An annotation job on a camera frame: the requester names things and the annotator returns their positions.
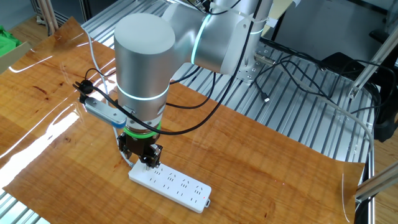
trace power outlet socket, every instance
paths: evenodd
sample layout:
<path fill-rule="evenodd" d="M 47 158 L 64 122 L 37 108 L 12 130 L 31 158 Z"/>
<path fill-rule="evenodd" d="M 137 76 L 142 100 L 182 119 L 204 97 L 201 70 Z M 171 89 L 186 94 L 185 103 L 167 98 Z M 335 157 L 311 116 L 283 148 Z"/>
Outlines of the power outlet socket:
<path fill-rule="evenodd" d="M 129 178 L 197 213 L 201 213 L 210 204 L 210 186 L 164 164 L 147 169 L 138 160 L 130 170 Z"/>

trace robotic arm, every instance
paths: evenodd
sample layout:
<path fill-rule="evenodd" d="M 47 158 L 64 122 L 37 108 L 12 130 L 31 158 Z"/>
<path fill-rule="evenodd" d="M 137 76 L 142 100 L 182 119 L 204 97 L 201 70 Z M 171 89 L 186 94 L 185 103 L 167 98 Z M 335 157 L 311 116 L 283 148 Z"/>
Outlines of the robotic arm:
<path fill-rule="evenodd" d="M 223 9 L 232 3 L 214 0 L 212 5 Z M 242 0 L 233 10 L 217 13 L 224 10 L 215 7 L 211 14 L 205 14 L 171 4 L 162 17 L 132 14 L 121 19 L 114 31 L 118 104 L 135 118 L 160 129 L 170 79 L 183 63 L 232 74 L 244 54 L 241 67 L 254 65 L 271 5 L 272 0 Z M 118 142 L 127 158 L 136 154 L 148 167 L 159 166 L 162 146 L 156 141 L 160 134 L 96 99 L 81 96 L 80 101 L 89 113 L 124 128 Z"/>

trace metal grid platform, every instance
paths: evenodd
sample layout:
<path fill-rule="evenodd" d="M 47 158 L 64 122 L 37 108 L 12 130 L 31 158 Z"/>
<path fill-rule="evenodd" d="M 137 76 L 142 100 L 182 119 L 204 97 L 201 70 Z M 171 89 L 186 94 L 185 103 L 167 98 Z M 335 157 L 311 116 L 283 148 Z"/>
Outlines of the metal grid platform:
<path fill-rule="evenodd" d="M 83 24 L 83 28 L 90 33 L 92 38 L 113 49 L 114 27 L 121 18 L 137 12 L 161 16 L 167 6 L 168 2 L 161 0 L 120 0 Z M 283 52 L 263 45 L 259 46 L 259 51 L 276 61 L 287 56 Z M 330 93 L 332 85 L 336 82 L 337 74 L 323 72 L 313 63 L 298 57 L 291 57 L 290 59 L 297 63 L 309 77 L 314 79 L 325 93 Z M 173 79 L 179 79 L 195 68 L 196 66 L 186 63 L 174 75 Z M 312 86 L 291 64 L 287 68 L 292 75 Z M 195 76 L 184 80 L 182 84 L 207 95 L 211 88 L 212 77 L 211 71 L 200 69 Z M 217 74 L 216 86 L 211 99 L 218 101 L 221 98 L 230 78 L 229 75 Z M 366 90 L 361 91 L 353 101 L 346 97 L 351 83 L 351 80 L 342 78 L 337 84 L 332 100 L 348 111 L 371 106 L 372 96 Z M 328 157 L 339 161 L 366 162 L 369 141 L 363 129 L 354 121 L 322 103 L 313 95 L 300 91 L 289 76 L 277 68 L 265 73 L 259 79 L 259 84 L 262 90 L 269 95 L 271 99 L 269 102 L 263 102 L 253 83 L 244 83 L 235 79 L 223 104 Z M 371 128 L 374 120 L 373 110 L 361 111 L 356 115 Z M 369 158 L 372 171 L 373 156 Z M 372 203 L 369 206 L 374 211 L 374 204 Z M 371 212 L 370 223 L 374 220 L 373 215 L 374 213 Z M 0 223 L 48 222 L 15 198 L 0 190 Z"/>

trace green object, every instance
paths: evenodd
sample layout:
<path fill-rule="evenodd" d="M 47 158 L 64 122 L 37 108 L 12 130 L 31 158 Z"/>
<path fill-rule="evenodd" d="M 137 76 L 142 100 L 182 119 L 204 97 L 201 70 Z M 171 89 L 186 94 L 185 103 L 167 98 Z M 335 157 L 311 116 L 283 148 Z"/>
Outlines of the green object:
<path fill-rule="evenodd" d="M 3 26 L 0 26 L 0 57 L 10 52 L 12 49 L 22 44 L 12 34 L 7 32 Z"/>
<path fill-rule="evenodd" d="M 158 127 L 156 129 L 160 130 L 162 122 L 159 123 Z M 150 132 L 147 134 L 136 134 L 131 132 L 130 130 L 128 130 L 128 128 L 124 127 L 123 131 L 128 134 L 129 136 L 133 137 L 133 138 L 138 138 L 138 139 L 143 139 L 143 138 L 150 138 L 152 136 L 154 136 L 156 134 L 156 132 Z"/>

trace clear plastic sheet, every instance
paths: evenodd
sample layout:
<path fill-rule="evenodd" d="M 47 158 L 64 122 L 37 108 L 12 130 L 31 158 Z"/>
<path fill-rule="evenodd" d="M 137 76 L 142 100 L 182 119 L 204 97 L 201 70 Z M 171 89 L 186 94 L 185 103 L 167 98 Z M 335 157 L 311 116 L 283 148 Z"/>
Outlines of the clear plastic sheet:
<path fill-rule="evenodd" d="M 99 67 L 113 70 L 114 52 L 93 47 Z M 77 100 L 72 83 L 91 67 L 87 36 L 70 20 L 0 76 L 0 186 L 49 222 L 354 222 L 363 164 L 330 159 L 224 106 L 200 129 L 158 141 L 164 164 L 212 187 L 209 208 L 197 214 L 137 185 L 112 128 Z M 115 98 L 114 77 L 107 82 Z M 171 103 L 192 99 L 204 96 L 170 87 Z M 214 105 L 167 108 L 162 128 L 193 126 Z"/>

